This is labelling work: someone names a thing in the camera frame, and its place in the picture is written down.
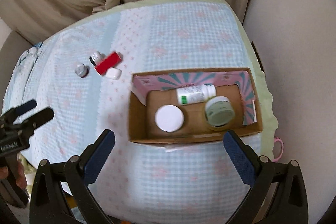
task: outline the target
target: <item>metal bolt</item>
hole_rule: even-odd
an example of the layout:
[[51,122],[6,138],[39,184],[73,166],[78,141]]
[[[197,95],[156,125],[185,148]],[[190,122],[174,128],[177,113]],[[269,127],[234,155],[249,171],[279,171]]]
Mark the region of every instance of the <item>metal bolt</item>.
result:
[[71,162],[77,162],[79,160],[79,157],[76,155],[76,156],[72,156],[71,158],[70,158],[70,161]]
[[46,159],[40,161],[41,166],[45,166],[48,163]]
[[260,161],[266,163],[268,162],[268,158],[266,156],[260,156]]
[[291,160],[291,165],[293,165],[294,167],[299,166],[299,163],[296,160]]

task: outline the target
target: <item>bed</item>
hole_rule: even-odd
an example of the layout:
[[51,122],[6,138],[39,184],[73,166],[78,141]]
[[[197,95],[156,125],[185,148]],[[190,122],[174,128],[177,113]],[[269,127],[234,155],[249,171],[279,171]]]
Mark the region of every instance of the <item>bed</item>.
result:
[[[119,80],[96,73],[88,59],[93,51],[122,53]],[[36,99],[34,112],[50,106],[55,118],[36,130],[23,156],[34,167],[44,158],[65,161],[80,155],[105,128],[114,131],[115,147],[90,186],[111,216],[136,223],[220,223],[249,189],[220,142],[179,147],[128,142],[128,96],[134,72],[249,67],[264,130],[242,139],[257,154],[273,159],[278,126],[273,98],[251,42],[224,0],[142,0],[119,5],[78,21],[25,54],[7,87],[3,112]],[[75,74],[77,63],[90,65],[86,78]]]

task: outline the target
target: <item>pink handle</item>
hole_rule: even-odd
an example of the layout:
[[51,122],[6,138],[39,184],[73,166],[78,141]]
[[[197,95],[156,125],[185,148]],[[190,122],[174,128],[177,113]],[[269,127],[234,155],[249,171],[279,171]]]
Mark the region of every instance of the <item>pink handle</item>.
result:
[[284,143],[283,143],[283,141],[279,137],[274,137],[274,143],[276,143],[276,142],[280,142],[280,144],[281,144],[281,152],[280,152],[280,155],[276,159],[272,160],[272,162],[277,162],[278,160],[280,160],[281,157],[282,157],[282,153],[284,152]]

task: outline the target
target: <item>white wall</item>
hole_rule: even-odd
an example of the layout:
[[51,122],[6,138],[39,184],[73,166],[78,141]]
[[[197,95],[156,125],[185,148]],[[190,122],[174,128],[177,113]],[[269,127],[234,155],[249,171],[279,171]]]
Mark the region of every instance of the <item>white wall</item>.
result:
[[316,223],[336,194],[336,0],[251,0],[244,28],[274,96],[283,162],[300,163]]
[[8,25],[0,18],[0,49],[2,48],[11,31],[12,29],[9,28]]

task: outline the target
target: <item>green square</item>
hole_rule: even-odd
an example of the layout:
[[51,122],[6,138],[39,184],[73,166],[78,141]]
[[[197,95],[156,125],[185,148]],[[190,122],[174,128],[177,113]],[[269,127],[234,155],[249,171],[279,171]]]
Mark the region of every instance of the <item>green square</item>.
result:
[[187,96],[181,96],[182,99],[182,105],[185,105],[187,103]]

